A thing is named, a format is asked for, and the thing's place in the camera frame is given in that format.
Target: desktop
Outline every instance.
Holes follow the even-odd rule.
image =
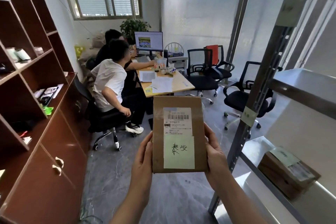
[[[150,59],[153,60],[152,51],[163,52],[162,32],[134,32],[136,49],[149,51]]]

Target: white sneaker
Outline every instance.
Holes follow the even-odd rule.
[[[125,129],[128,132],[141,134],[144,131],[143,127],[140,127],[139,125],[132,125],[130,122],[125,124]]]

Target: black thermos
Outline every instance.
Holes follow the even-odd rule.
[[[166,67],[168,67],[168,50],[163,50],[163,57],[167,59]]]

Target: cardboard box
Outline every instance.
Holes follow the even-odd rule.
[[[266,152],[258,169],[289,200],[297,198],[321,177],[315,170],[281,147]]]
[[[153,101],[153,173],[208,170],[202,102],[159,96]]]

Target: potted plant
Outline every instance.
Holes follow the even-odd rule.
[[[149,31],[151,26],[148,22],[128,19],[120,25],[121,33],[127,38],[129,44],[135,44],[135,31]]]

